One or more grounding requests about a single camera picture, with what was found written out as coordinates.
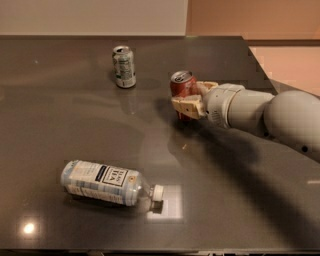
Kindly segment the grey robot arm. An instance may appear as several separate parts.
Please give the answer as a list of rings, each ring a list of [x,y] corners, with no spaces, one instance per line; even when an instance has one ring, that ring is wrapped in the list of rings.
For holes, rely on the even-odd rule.
[[[191,94],[171,98],[173,108],[191,119],[205,118],[224,129],[274,139],[320,162],[320,100],[304,91],[277,95],[242,85],[197,82]]]

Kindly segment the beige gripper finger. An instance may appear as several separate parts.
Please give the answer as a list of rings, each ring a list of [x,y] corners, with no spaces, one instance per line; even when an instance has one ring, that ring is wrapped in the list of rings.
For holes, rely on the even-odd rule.
[[[217,82],[213,81],[197,81],[196,82],[196,88],[197,88],[197,96],[203,97],[216,87],[218,87],[219,84]]]
[[[201,95],[172,97],[171,102],[180,120],[200,119],[205,116]]]

